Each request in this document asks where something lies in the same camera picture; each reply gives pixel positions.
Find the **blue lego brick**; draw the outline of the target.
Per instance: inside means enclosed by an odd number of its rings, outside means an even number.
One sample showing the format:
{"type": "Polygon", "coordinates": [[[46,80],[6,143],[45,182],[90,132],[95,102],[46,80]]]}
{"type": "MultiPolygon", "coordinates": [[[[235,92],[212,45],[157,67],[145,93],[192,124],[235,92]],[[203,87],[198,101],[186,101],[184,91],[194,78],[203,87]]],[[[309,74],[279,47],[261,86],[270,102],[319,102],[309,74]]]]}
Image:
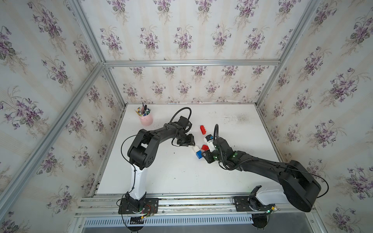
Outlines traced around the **blue lego brick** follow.
{"type": "Polygon", "coordinates": [[[198,159],[203,158],[203,156],[202,156],[202,152],[201,152],[200,150],[198,150],[198,151],[195,152],[195,153],[196,153],[196,156],[197,156],[198,159]]]}

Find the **long red lego brick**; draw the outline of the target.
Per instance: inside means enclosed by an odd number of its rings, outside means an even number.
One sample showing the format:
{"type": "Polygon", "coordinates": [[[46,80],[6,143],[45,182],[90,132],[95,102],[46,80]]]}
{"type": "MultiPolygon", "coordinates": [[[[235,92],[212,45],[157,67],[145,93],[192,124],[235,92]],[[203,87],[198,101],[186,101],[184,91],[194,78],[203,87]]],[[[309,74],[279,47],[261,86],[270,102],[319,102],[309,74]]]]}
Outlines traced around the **long red lego brick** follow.
{"type": "Polygon", "coordinates": [[[201,130],[202,135],[206,135],[207,131],[206,131],[204,125],[200,126],[200,130],[201,130]]]}

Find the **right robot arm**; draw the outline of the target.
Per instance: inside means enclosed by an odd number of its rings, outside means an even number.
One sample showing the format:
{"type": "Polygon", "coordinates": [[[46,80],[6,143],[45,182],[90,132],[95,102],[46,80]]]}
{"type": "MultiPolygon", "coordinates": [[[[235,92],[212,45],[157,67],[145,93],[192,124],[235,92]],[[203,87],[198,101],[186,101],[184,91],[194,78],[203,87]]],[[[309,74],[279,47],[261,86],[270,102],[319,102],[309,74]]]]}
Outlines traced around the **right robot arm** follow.
{"type": "Polygon", "coordinates": [[[299,162],[274,162],[233,150],[225,139],[218,136],[208,135],[204,141],[208,150],[202,156],[209,164],[217,161],[224,170],[251,172],[280,185],[266,189],[258,185],[248,196],[235,197],[237,211],[250,209],[271,213],[276,204],[287,203],[303,212],[312,210],[321,186],[299,162]]]}

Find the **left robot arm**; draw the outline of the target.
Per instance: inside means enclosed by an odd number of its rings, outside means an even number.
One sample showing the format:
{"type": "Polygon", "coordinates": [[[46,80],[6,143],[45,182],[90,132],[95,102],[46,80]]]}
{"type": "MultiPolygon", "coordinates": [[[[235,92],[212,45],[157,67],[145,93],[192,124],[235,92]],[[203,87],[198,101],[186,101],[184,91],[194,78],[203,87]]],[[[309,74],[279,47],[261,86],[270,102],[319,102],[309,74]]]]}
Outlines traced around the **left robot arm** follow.
{"type": "Polygon", "coordinates": [[[127,156],[133,167],[131,189],[125,194],[125,200],[135,211],[145,206],[147,168],[155,161],[159,145],[169,139],[177,140],[177,146],[195,146],[194,136],[189,131],[192,123],[180,118],[177,122],[164,124],[156,130],[142,129],[131,144],[127,156]]]}

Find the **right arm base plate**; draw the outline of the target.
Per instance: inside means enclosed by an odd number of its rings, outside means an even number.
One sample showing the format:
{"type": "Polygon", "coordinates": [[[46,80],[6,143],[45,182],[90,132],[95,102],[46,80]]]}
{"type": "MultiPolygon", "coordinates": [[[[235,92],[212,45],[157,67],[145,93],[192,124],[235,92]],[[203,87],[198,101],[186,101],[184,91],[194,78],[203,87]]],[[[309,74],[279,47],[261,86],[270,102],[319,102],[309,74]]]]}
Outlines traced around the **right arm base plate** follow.
{"type": "Polygon", "coordinates": [[[270,214],[276,210],[274,204],[263,205],[257,198],[250,198],[249,196],[235,196],[232,198],[232,203],[237,212],[263,212],[270,214]]]}

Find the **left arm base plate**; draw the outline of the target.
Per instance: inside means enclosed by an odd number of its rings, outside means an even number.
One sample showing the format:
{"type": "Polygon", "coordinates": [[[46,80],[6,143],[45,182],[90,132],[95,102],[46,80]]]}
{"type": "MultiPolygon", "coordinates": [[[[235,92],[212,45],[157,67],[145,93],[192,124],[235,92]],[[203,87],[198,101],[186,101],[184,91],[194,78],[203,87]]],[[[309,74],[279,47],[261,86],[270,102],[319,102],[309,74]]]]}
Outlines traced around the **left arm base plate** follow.
{"type": "Polygon", "coordinates": [[[159,199],[158,198],[142,198],[135,200],[131,197],[122,198],[118,202],[120,215],[129,214],[156,214],[158,212],[159,199]]]}

